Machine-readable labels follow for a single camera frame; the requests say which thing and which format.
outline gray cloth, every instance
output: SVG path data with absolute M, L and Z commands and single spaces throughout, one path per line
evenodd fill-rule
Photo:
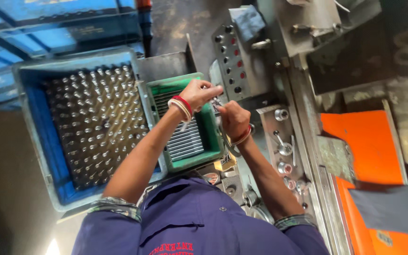
M 408 234 L 408 186 L 349 193 L 367 228 Z
M 235 17 L 234 22 L 237 24 L 240 36 L 245 42 L 256 36 L 265 27 L 264 20 L 252 5 Z

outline person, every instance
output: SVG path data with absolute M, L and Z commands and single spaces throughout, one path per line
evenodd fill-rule
M 180 93 L 192 110 L 223 92 L 192 80 Z M 250 112 L 230 101 L 219 109 L 231 141 L 246 134 Z M 156 162 L 176 126 L 187 114 L 177 104 L 121 163 L 103 198 L 84 218 L 74 255 L 328 254 L 310 215 L 305 214 L 283 179 L 253 139 L 237 145 L 275 224 L 246 216 L 227 194 L 199 177 L 176 177 L 147 194 L 136 206 Z

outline bangle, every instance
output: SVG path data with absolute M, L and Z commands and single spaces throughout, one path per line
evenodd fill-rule
M 181 101 L 178 101 L 176 99 L 170 99 L 168 101 L 168 107 L 171 108 L 172 104 L 177 105 L 177 107 L 185 114 L 185 120 L 182 120 L 182 122 L 189 123 L 191 121 L 191 115 L 188 112 L 188 110 L 187 110 L 186 106 L 184 105 L 184 103 L 181 102 Z
M 190 113 L 190 116 L 193 115 L 193 110 L 191 109 L 190 104 L 189 104 L 185 99 L 183 99 L 183 97 L 181 97 L 181 96 L 173 96 L 172 99 L 175 99 L 175 100 L 177 100 L 177 101 L 181 101 L 182 103 L 184 103 L 185 107 L 187 107 L 188 112 Z
M 248 138 L 248 136 L 250 136 L 250 134 L 251 134 L 251 126 L 248 126 L 248 129 L 245 131 L 245 133 L 243 133 L 242 137 L 239 140 L 235 141 L 235 142 L 231 142 L 231 145 L 236 146 L 236 145 L 242 143 L 243 141 L 245 141 Z

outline navy blue shirt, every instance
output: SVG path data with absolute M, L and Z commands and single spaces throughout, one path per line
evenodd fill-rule
M 328 254 L 313 224 L 281 222 L 248 217 L 217 187 L 179 178 L 152 190 L 139 208 L 117 198 L 96 202 L 72 254 Z

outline green plastic crate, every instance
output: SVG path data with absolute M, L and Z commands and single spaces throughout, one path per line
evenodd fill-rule
M 184 89 L 192 79 L 202 79 L 203 77 L 204 75 L 202 73 L 196 72 L 147 83 L 145 85 L 146 90 L 143 91 L 141 89 L 140 93 L 144 92 L 147 95 L 151 110 L 145 112 L 146 114 L 152 115 L 152 119 L 155 122 L 152 124 L 155 125 L 160 120 L 157 106 L 154 101 L 155 95 Z M 169 152 L 164 150 L 163 154 L 169 172 L 177 172 L 209 161 L 215 161 L 221 158 L 224 154 L 223 139 L 220 135 L 212 106 L 209 103 L 204 105 L 201 111 L 195 114 L 195 118 L 204 151 L 201 154 L 173 162 Z

